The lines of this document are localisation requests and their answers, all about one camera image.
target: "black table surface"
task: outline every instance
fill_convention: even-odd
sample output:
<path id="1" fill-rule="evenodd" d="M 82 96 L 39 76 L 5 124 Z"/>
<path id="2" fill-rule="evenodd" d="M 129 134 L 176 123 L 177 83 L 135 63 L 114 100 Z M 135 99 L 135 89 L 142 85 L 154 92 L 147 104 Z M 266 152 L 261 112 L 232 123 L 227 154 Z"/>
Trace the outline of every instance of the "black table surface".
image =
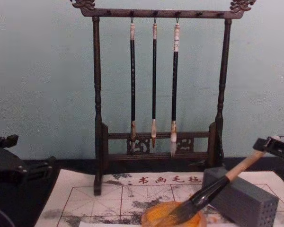
<path id="1" fill-rule="evenodd" d="M 225 158 L 224 166 L 231 169 L 243 158 Z M 38 161 L 26 161 L 33 164 Z M 33 227 L 56 182 L 60 169 L 68 169 L 94 175 L 95 160 L 57 160 L 51 178 L 30 182 L 23 186 L 0 185 L 0 209 L 15 223 L 16 227 Z M 202 166 L 193 165 L 184 160 L 137 160 L 120 161 L 109 166 L 105 174 L 135 172 L 202 172 Z M 284 161 L 277 157 L 264 157 L 257 161 L 248 171 L 274 171 L 284 180 Z"/>

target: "wooden post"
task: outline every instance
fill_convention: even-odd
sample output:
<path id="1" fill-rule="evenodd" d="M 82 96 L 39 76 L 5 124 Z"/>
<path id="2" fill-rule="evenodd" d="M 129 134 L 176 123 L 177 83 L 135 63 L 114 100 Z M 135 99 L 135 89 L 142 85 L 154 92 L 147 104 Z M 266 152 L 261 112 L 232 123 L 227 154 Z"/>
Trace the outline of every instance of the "wooden post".
<path id="1" fill-rule="evenodd" d="M 225 91 L 226 75 L 227 75 L 230 34 L 231 34 L 231 19 L 225 19 L 224 41 L 223 41 L 223 50 L 222 50 L 220 82 L 219 82 L 218 111 L 215 118 L 216 146 L 215 146 L 214 160 L 216 164 L 221 162 L 224 158 L 223 147 L 222 147 L 222 130 L 223 130 L 222 111 L 223 111 L 224 91 Z"/>
<path id="2" fill-rule="evenodd" d="M 94 35 L 94 83 L 95 83 L 95 153 L 97 161 L 97 173 L 94 181 L 94 195 L 101 194 L 101 181 L 103 175 L 103 151 L 102 151 L 102 117 L 101 117 L 101 64 L 100 64 L 100 34 L 99 17 L 93 17 Z"/>
<path id="3" fill-rule="evenodd" d="M 215 151 L 214 146 L 216 144 L 215 136 L 216 136 L 216 122 L 211 123 L 209 126 L 209 133 L 210 136 L 208 138 L 208 147 L 207 147 L 207 153 L 208 153 L 208 159 L 205 162 L 206 167 L 212 168 L 215 166 Z"/>

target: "carved dragon finial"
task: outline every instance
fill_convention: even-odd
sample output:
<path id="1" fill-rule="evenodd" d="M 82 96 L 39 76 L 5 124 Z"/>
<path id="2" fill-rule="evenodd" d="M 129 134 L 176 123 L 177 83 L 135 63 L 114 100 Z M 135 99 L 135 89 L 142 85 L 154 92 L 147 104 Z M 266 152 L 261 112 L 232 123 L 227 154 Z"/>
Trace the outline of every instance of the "carved dragon finial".
<path id="1" fill-rule="evenodd" d="M 88 10 L 94 10 L 95 9 L 95 0 L 75 0 L 75 3 L 72 4 L 73 7 L 79 8 L 79 9 L 88 9 Z"/>
<path id="2" fill-rule="evenodd" d="M 238 13 L 240 11 L 249 11 L 251 7 L 249 5 L 255 4 L 256 0 L 232 0 L 231 2 L 231 12 Z"/>

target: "bamboo brush handle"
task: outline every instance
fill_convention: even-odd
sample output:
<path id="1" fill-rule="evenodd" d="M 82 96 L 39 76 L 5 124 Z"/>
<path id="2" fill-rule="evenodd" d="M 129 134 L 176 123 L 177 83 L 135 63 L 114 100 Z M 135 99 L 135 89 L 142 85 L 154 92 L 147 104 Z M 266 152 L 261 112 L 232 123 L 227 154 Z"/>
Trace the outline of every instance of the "bamboo brush handle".
<path id="1" fill-rule="evenodd" d="M 134 30 L 135 30 L 134 23 L 131 23 L 129 30 L 131 34 L 131 40 L 134 40 Z"/>
<path id="2" fill-rule="evenodd" d="M 230 181 L 233 181 L 240 173 L 242 173 L 256 161 L 258 161 L 265 153 L 266 152 L 254 150 L 254 152 L 249 157 L 241 161 L 226 174 L 227 178 Z"/>
<path id="3" fill-rule="evenodd" d="M 152 27 L 152 37 L 155 40 L 157 39 L 157 32 L 158 32 L 158 27 L 157 27 L 157 24 L 154 23 Z"/>

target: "hanging calligraphy brush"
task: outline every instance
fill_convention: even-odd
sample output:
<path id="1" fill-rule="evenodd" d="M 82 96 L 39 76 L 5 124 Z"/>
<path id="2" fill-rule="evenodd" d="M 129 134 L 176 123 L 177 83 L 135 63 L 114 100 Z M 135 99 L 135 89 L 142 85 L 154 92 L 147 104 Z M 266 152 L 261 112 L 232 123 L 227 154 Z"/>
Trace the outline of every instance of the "hanging calligraphy brush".
<path id="1" fill-rule="evenodd" d="M 131 123 L 131 153 L 134 153 L 136 141 L 136 124 L 135 124 L 135 65 L 134 65 L 134 23 L 133 13 L 130 26 L 130 45 L 131 45 L 131 81 L 132 81 L 132 123 Z"/>
<path id="2" fill-rule="evenodd" d="M 180 26 L 179 18 L 175 26 L 174 35 L 174 60 L 173 60 L 173 78 L 172 78 L 172 105 L 171 105 L 171 132 L 170 132 L 170 155 L 173 157 L 177 149 L 177 125 L 176 125 L 176 100 L 177 100 L 177 73 L 178 73 L 178 51 Z"/>
<path id="3" fill-rule="evenodd" d="M 152 48 L 152 122 L 151 122 L 151 140 L 152 147 L 155 147 L 156 143 L 156 74 L 157 74 L 157 18 L 154 18 L 154 24 L 152 27 L 153 33 L 153 48 Z"/>

